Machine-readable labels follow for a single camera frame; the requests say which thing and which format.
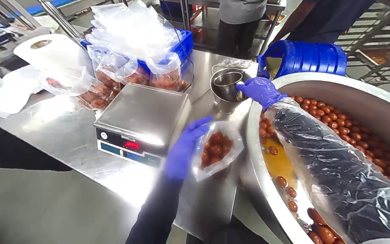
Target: machine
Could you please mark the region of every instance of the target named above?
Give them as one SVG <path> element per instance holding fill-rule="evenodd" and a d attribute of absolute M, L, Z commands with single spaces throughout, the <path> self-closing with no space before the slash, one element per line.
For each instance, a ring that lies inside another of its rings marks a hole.
<path fill-rule="evenodd" d="M 128 83 L 93 124 L 97 147 L 158 168 L 190 110 L 187 94 Z"/>

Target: blue glove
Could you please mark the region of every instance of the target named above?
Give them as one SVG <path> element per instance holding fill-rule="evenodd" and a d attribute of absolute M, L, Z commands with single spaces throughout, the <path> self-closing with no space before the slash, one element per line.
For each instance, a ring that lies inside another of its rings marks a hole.
<path fill-rule="evenodd" d="M 258 70 L 257 77 L 270 78 L 270 73 L 267 70 Z"/>
<path fill-rule="evenodd" d="M 280 93 L 270 80 L 263 77 L 249 78 L 244 85 L 237 84 L 236 87 L 248 97 L 260 103 L 263 109 L 287 97 L 287 94 Z"/>
<path fill-rule="evenodd" d="M 165 160 L 164 171 L 168 178 L 184 180 L 188 174 L 189 166 L 198 139 L 209 131 L 205 123 L 213 117 L 205 117 L 190 124 L 177 139 Z"/>

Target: steel bowl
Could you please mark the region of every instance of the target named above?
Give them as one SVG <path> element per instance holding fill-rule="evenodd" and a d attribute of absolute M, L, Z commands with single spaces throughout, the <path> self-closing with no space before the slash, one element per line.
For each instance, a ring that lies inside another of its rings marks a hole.
<path fill-rule="evenodd" d="M 223 74 L 227 74 L 227 73 L 239 73 L 241 74 L 241 79 L 240 81 L 242 80 L 247 80 L 249 78 L 251 78 L 245 71 L 243 70 L 240 70 L 240 69 L 236 69 L 236 68 L 225 68 L 225 69 L 220 69 L 218 71 L 216 71 L 210 78 L 210 88 L 211 88 L 211 91 L 213 92 L 213 95 L 214 95 L 214 103 L 215 105 L 217 105 L 219 108 L 220 108 L 220 112 L 221 113 L 224 113 L 224 114 L 231 114 L 234 112 L 234 109 L 240 105 L 240 103 L 242 101 L 245 101 L 246 99 L 248 99 L 248 97 L 246 95 L 244 95 L 243 93 L 241 93 L 241 95 L 238 95 L 236 92 L 234 92 L 232 89 L 223 89 L 223 87 L 221 86 L 216 86 L 214 85 L 214 81 L 216 80 L 216 78 L 218 77 L 222 77 Z M 233 81 L 231 82 L 232 80 L 228 80 L 229 83 L 237 83 L 239 81 Z"/>
<path fill-rule="evenodd" d="M 247 96 L 236 88 L 243 80 L 243 71 L 235 68 L 220 69 L 211 76 L 211 86 L 215 94 L 227 102 L 241 102 Z"/>
<path fill-rule="evenodd" d="M 273 83 L 280 92 L 337 105 L 390 145 L 389 92 L 358 80 L 324 73 L 295 73 L 279 77 Z M 261 110 L 259 103 L 252 102 L 246 127 L 248 159 L 241 169 L 243 187 L 260 217 L 282 242 L 313 244 L 282 200 L 266 168 L 258 129 Z"/>

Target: white paper towel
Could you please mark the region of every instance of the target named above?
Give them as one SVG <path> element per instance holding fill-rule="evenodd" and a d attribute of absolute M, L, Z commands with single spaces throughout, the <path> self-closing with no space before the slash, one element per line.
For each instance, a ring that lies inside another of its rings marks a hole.
<path fill-rule="evenodd" d="M 40 71 L 64 75 L 66 79 L 59 80 L 63 86 L 73 86 L 77 82 L 76 74 L 84 67 L 94 77 L 88 53 L 65 35 L 37 36 L 20 44 L 13 52 Z"/>
<path fill-rule="evenodd" d="M 3 86 L 0 87 L 0 117 L 19 113 L 30 95 L 41 90 L 37 80 L 40 75 L 38 69 L 28 65 L 4 76 Z"/>

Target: person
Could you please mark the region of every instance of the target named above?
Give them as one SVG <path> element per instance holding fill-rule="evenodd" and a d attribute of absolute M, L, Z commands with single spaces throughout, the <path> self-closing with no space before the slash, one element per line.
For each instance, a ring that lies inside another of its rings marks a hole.
<path fill-rule="evenodd" d="M 267 0 L 221 0 L 216 50 L 218 54 L 249 59 Z"/>
<path fill-rule="evenodd" d="M 281 40 L 334 43 L 375 0 L 303 0 L 269 44 Z"/>
<path fill-rule="evenodd" d="M 299 150 L 299 163 L 320 187 L 316 195 L 325 196 L 322 202 L 330 204 L 351 240 L 363 243 L 390 238 L 390 181 L 380 171 L 374 170 L 363 153 L 342 141 L 286 94 L 278 92 L 267 78 L 250 78 L 237 88 L 263 106 L 278 137 L 286 138 L 281 142 Z M 158 183 L 141 208 L 127 244 L 166 243 L 196 143 L 208 132 L 205 123 L 211 119 L 195 121 L 181 133 L 169 152 Z M 228 229 L 215 233 L 206 243 L 266 242 L 251 231 Z"/>
<path fill-rule="evenodd" d="M 163 171 L 138 214 L 126 244 L 164 244 L 177 214 L 179 193 L 187 177 L 198 139 L 209 131 L 209 116 L 190 124 L 168 153 Z M 237 221 L 235 229 L 219 231 L 210 244 L 267 244 L 264 239 Z"/>

